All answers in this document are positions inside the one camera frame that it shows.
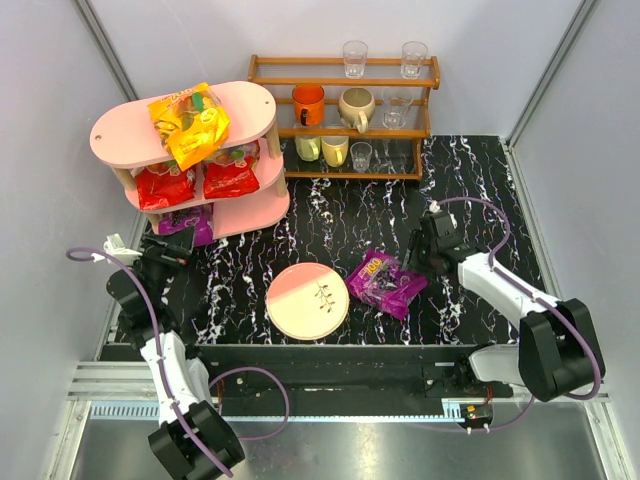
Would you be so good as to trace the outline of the purple candy bag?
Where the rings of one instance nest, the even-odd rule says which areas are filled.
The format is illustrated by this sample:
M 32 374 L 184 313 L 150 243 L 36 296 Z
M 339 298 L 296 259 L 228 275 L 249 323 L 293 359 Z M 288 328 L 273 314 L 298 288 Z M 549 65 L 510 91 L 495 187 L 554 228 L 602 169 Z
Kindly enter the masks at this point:
M 345 283 L 355 298 L 397 320 L 409 315 L 413 299 L 428 285 L 424 276 L 405 270 L 395 257 L 373 249 Z
M 170 235 L 194 228 L 194 247 L 214 242 L 213 209 L 211 204 L 203 204 L 186 209 L 164 213 L 158 224 L 159 235 Z

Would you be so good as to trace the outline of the red candy bag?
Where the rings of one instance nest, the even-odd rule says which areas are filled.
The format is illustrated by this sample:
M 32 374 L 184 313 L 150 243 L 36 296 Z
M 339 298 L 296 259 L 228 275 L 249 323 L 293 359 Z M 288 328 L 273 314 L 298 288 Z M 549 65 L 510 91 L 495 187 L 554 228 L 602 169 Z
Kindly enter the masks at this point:
M 143 211 L 168 208 L 195 197 L 195 169 L 182 171 L 175 161 L 147 166 L 136 175 L 135 181 Z
M 257 140 L 220 149 L 204 160 L 203 195 L 206 199 L 236 198 L 260 188 L 254 167 L 260 158 Z

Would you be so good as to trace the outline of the orange candy bag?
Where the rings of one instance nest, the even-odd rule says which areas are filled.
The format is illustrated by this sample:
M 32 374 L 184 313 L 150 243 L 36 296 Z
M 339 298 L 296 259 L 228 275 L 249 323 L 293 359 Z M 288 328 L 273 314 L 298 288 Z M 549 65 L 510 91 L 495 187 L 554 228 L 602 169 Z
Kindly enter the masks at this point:
M 147 108 L 163 148 L 181 171 L 213 155 L 229 136 L 230 117 L 206 82 L 163 96 Z

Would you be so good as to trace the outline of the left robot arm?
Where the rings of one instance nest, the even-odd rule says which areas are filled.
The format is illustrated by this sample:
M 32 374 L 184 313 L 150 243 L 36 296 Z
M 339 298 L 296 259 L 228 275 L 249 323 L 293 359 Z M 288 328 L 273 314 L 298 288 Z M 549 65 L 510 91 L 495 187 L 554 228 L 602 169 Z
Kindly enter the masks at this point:
M 104 243 L 124 269 L 106 290 L 121 308 L 118 320 L 147 363 L 159 402 L 159 427 L 149 438 L 152 453 L 173 479 L 230 476 L 245 457 L 231 427 L 216 412 L 209 388 L 210 367 L 164 302 L 164 290 L 188 264 L 195 230 L 144 235 L 138 249 L 111 234 Z

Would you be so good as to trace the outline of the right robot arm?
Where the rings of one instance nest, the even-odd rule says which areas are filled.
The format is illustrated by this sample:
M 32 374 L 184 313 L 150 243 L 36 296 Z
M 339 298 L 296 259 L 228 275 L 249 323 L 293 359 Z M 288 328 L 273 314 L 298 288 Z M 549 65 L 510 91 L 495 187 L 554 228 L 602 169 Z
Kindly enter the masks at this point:
M 518 385 L 544 402 L 594 397 L 606 372 L 591 313 L 578 299 L 559 300 L 506 270 L 487 249 L 466 243 L 454 218 L 426 214 L 411 232 L 404 268 L 447 276 L 497 310 L 516 329 L 514 345 L 477 347 L 458 363 L 466 382 Z

